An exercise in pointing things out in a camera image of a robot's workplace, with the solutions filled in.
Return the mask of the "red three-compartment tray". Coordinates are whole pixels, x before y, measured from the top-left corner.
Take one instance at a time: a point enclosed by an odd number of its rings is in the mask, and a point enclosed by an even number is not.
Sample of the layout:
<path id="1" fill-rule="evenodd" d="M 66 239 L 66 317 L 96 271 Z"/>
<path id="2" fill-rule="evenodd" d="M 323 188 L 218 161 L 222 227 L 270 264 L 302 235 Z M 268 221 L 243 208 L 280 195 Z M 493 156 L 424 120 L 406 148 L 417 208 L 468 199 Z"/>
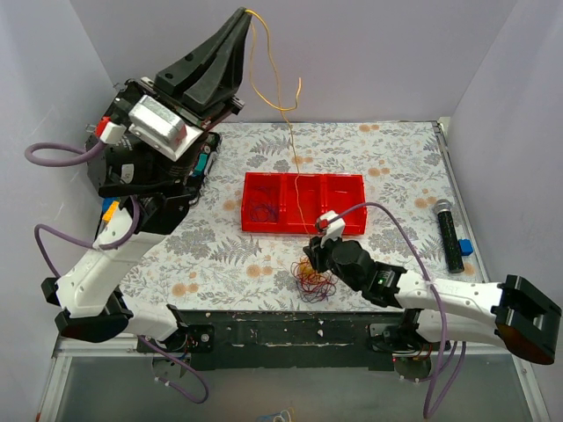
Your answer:
<path id="1" fill-rule="evenodd" d="M 250 233 L 313 235 L 322 214 L 333 210 L 339 215 L 364 201 L 362 175 L 248 172 L 241 229 Z"/>

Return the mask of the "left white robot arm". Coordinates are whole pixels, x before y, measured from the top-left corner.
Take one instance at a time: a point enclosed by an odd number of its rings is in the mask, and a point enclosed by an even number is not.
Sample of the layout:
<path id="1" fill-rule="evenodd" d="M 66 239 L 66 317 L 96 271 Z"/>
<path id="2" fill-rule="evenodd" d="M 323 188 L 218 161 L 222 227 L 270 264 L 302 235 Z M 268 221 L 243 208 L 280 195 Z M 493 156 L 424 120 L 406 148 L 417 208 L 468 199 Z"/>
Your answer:
<path id="1" fill-rule="evenodd" d="M 214 127 L 243 108 L 237 93 L 251 21 L 239 8 L 155 77 L 128 80 L 84 147 L 71 151 L 68 165 L 85 164 L 98 195 L 118 205 L 83 257 L 42 282 L 46 300 L 60 308 L 55 323 L 65 338 L 101 343 L 130 333 L 170 352 L 186 344 L 175 307 L 124 295 L 120 284 L 201 197 L 221 143 Z"/>

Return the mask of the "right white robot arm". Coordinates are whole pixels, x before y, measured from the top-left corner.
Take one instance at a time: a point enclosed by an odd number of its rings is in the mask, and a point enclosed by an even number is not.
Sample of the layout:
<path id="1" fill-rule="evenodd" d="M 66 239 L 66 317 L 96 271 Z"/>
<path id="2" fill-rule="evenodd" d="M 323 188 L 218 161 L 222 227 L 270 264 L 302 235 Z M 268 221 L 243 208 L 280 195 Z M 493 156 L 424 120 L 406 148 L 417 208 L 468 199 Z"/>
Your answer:
<path id="1" fill-rule="evenodd" d="M 425 281 L 402 266 L 375 261 L 358 242 L 313 237 L 303 249 L 313 269 L 331 272 L 362 298 L 379 307 L 416 309 L 398 327 L 399 342 L 418 349 L 442 338 L 504 347 L 515 356 L 539 365 L 555 361 L 562 316 L 560 306 L 521 276 L 502 283 L 459 280 Z"/>

